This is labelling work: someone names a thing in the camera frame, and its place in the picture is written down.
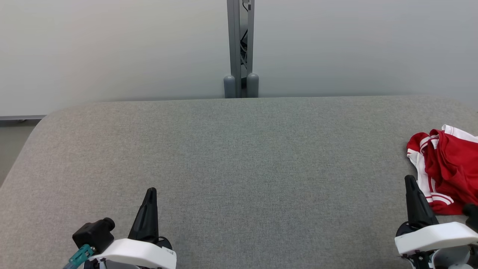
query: teal connector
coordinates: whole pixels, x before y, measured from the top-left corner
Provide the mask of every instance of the teal connector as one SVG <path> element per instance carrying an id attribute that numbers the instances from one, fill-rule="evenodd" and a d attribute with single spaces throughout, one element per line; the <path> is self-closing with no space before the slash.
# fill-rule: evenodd
<path id="1" fill-rule="evenodd" d="M 70 258 L 68 264 L 64 267 L 64 269 L 76 269 L 82 263 L 88 260 L 95 251 L 93 250 L 90 245 L 82 245 L 80 249 Z"/>

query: gray cylindrical foot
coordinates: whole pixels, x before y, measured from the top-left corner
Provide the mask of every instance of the gray cylindrical foot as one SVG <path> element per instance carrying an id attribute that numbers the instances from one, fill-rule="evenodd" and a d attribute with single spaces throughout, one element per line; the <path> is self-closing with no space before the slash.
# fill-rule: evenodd
<path id="1" fill-rule="evenodd" d="M 236 97 L 236 79 L 233 76 L 224 77 L 224 97 L 225 98 Z"/>
<path id="2" fill-rule="evenodd" d="M 254 73 L 247 75 L 247 97 L 259 97 L 259 76 Z"/>

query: red cloth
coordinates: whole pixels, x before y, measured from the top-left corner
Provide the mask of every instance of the red cloth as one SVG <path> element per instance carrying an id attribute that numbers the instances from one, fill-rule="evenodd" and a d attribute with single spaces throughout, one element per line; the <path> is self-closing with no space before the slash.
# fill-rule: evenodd
<path id="1" fill-rule="evenodd" d="M 459 215 L 466 203 L 478 204 L 478 137 L 444 125 L 412 136 L 407 156 L 435 213 Z"/>

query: cable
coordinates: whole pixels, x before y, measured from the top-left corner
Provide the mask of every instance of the cable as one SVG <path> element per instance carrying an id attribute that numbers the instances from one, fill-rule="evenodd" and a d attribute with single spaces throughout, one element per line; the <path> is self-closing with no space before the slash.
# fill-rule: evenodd
<path id="1" fill-rule="evenodd" d="M 244 35 L 242 36 L 242 38 L 240 39 L 240 41 L 242 42 L 242 40 L 244 40 L 244 38 L 247 36 L 247 30 L 244 32 Z"/>
<path id="2" fill-rule="evenodd" d="M 244 60 L 244 58 L 242 58 L 242 55 L 240 56 L 240 61 L 242 62 L 242 64 L 244 65 L 244 67 L 246 68 L 247 70 L 247 64 L 246 64 L 246 61 Z"/>
<path id="3" fill-rule="evenodd" d="M 240 48 L 242 49 L 243 52 L 247 53 L 247 49 L 245 49 L 241 44 L 240 45 Z"/>

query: gray table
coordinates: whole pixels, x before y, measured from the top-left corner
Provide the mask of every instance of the gray table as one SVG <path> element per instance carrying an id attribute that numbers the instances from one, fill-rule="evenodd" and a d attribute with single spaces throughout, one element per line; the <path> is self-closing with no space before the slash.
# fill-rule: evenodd
<path id="1" fill-rule="evenodd" d="M 477 113 L 426 96 L 112 102 L 52 113 L 0 188 L 0 268 L 61 268 L 148 187 L 178 268 L 408 268 L 405 145 Z M 440 217 L 440 221 L 463 217 Z"/>

